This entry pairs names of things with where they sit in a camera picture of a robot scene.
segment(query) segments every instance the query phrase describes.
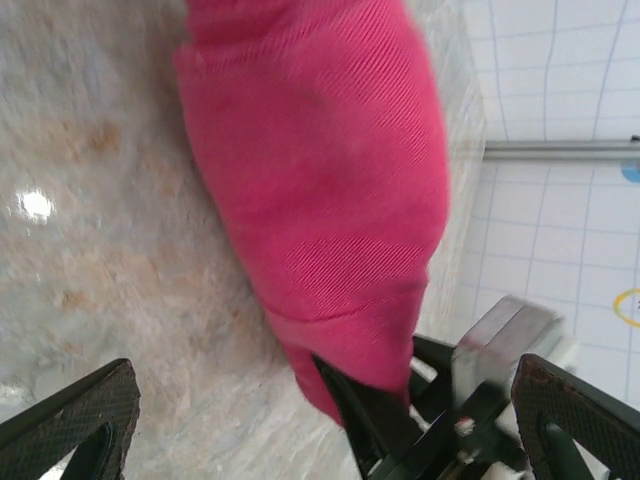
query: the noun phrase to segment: yellow circle sticker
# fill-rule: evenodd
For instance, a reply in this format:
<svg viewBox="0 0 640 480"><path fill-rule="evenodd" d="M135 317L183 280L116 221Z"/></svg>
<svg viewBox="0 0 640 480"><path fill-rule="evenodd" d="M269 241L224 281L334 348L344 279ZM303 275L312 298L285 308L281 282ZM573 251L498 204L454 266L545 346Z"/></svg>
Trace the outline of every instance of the yellow circle sticker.
<svg viewBox="0 0 640 480"><path fill-rule="evenodd" d="M622 320L624 320L626 323L631 325L632 327L640 328L640 322L636 322L631 317L629 317L628 315L625 315L620 311L620 306L622 305L622 302L624 302L627 298L635 294L640 294L640 288L632 288L631 290L627 290L626 292L618 295L613 302L613 312Z"/></svg>

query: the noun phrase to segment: pink towel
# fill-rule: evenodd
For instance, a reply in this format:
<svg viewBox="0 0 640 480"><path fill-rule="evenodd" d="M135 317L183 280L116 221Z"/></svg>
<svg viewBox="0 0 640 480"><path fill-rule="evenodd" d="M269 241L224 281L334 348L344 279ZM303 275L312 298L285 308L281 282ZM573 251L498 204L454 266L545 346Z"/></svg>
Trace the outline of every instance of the pink towel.
<svg viewBox="0 0 640 480"><path fill-rule="evenodd" d="M402 0L190 0L185 122L300 388L340 422L310 353L407 399L442 236L446 134Z"/></svg>

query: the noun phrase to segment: pink cloth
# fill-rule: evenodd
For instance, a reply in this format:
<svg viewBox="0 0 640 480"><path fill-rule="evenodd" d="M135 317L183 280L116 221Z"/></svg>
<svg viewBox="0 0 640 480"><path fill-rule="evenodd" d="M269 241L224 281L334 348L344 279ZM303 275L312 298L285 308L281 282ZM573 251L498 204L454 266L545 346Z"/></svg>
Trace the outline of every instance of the pink cloth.
<svg viewBox="0 0 640 480"><path fill-rule="evenodd" d="M297 381L310 357L406 400L442 236L446 134L402 0L190 0L175 55L202 177Z"/></svg>

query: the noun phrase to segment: blue sticker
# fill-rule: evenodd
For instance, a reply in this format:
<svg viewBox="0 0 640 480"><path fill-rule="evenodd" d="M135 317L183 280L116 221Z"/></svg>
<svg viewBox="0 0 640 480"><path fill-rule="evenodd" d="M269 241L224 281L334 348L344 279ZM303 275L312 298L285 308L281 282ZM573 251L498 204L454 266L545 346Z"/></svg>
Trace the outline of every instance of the blue sticker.
<svg viewBox="0 0 640 480"><path fill-rule="evenodd" d="M631 183L640 183L640 160L624 162L622 176Z"/></svg>

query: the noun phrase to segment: granite surface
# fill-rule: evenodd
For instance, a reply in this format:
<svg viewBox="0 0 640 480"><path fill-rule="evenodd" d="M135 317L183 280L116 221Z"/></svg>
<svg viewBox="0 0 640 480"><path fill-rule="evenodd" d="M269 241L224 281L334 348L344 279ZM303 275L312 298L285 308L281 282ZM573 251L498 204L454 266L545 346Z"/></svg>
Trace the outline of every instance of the granite surface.
<svg viewBox="0 0 640 480"><path fill-rule="evenodd" d="M483 112L458 0L411 7L454 191L420 331L448 338ZM0 1L0 419L128 357L142 414L127 478L356 478L191 163L171 66L183 19L179 0Z"/></svg>

